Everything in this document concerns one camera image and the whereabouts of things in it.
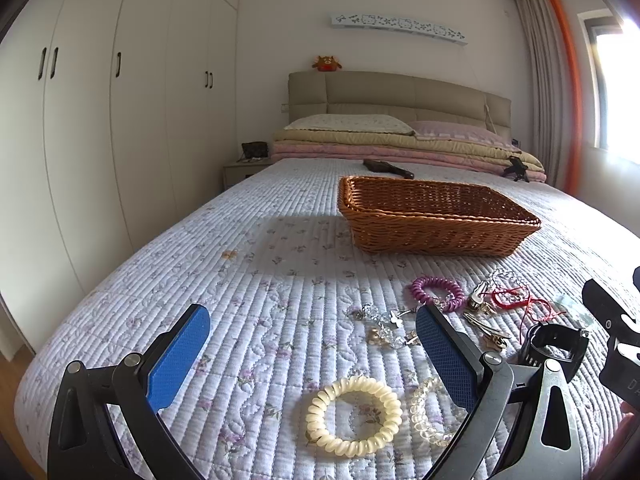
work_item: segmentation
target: quilted bedspread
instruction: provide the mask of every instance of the quilted bedspread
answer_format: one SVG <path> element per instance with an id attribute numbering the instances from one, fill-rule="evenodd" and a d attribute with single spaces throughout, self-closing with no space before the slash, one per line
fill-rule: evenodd
<path id="1" fill-rule="evenodd" d="M 416 178 L 491 186 L 538 215 L 542 229 L 503 259 L 363 253 L 336 205 L 339 177 L 370 174 L 362 164 L 280 161 L 137 252 L 37 354 L 15 401 L 18 428 L 37 462 L 46 466 L 65 365 L 74 359 L 89 368 L 117 364 L 128 352 L 143 351 L 191 303 L 209 310 L 211 334 L 161 416 L 204 478 L 221 480 L 414 480 L 427 473 L 441 448 L 421 440 L 407 408 L 416 386 L 434 375 L 433 365 L 421 346 L 396 351 L 367 343 L 372 325 L 352 316 L 367 302 L 380 309 L 414 307 L 406 286 L 417 276 L 455 279 L 468 294 L 492 270 L 511 269 L 537 297 L 567 294 L 578 301 L 585 280 L 593 277 L 621 304 L 632 310 L 639 304 L 631 277 L 640 239 L 596 210 L 545 184 L 405 166 Z M 505 350 L 511 359 L 520 347 L 521 316 L 521 310 L 494 316 L 496 326 L 514 334 Z M 479 333 L 461 316 L 447 319 L 480 344 Z M 558 322 L 571 324 L 565 316 Z M 413 327 L 407 319 L 398 333 Z M 598 326 L 569 385 L 583 472 L 620 420 L 620 400 L 597 378 L 605 350 L 606 333 Z M 393 442 L 376 454 L 338 458 L 309 441 L 305 411 L 319 387 L 357 373 L 385 381 L 398 393 L 404 421 Z M 431 394 L 426 408 L 435 424 L 452 423 L 447 394 Z M 151 478 L 121 413 L 113 408 L 112 416 L 132 466 Z M 491 473 L 512 417 L 506 413 L 476 478 Z M 366 438 L 376 431 L 380 410 L 359 394 L 332 404 L 327 419 L 338 436 Z"/>

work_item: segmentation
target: upholstered headboard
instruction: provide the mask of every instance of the upholstered headboard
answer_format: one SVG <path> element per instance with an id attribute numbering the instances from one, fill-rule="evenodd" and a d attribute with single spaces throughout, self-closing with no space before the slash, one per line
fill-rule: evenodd
<path id="1" fill-rule="evenodd" d="M 315 114 L 387 114 L 404 122 L 472 124 L 511 140 L 510 100 L 408 75 L 348 71 L 289 74 L 289 121 Z"/>

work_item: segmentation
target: sunlight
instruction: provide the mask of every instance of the sunlight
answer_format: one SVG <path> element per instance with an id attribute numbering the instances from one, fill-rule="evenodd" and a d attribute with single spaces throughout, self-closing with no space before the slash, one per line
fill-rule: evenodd
<path id="1" fill-rule="evenodd" d="M 607 149 L 640 163 L 640 61 L 634 34 L 597 37 L 607 85 Z"/>

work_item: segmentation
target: pink blanket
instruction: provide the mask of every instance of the pink blanket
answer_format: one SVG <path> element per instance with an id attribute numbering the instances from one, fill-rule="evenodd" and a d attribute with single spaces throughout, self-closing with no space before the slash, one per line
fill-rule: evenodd
<path id="1" fill-rule="evenodd" d="M 479 171 L 480 173 L 502 174 L 504 168 L 510 164 L 494 164 L 447 153 L 424 152 L 418 150 L 402 150 L 387 146 L 348 146 L 346 144 L 282 144 L 274 143 L 271 160 L 282 158 L 375 158 L 387 162 L 410 162 L 413 164 L 431 164 L 432 166 L 447 166 L 460 170 Z M 544 182 L 546 175 L 542 171 L 527 171 L 532 182 Z"/>

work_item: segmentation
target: white wardrobe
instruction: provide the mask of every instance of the white wardrobe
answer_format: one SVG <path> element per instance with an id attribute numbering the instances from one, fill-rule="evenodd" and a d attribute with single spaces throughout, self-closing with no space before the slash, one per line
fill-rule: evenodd
<path id="1" fill-rule="evenodd" d="M 238 0 L 30 0 L 0 43 L 0 294 L 36 351 L 237 155 Z"/>

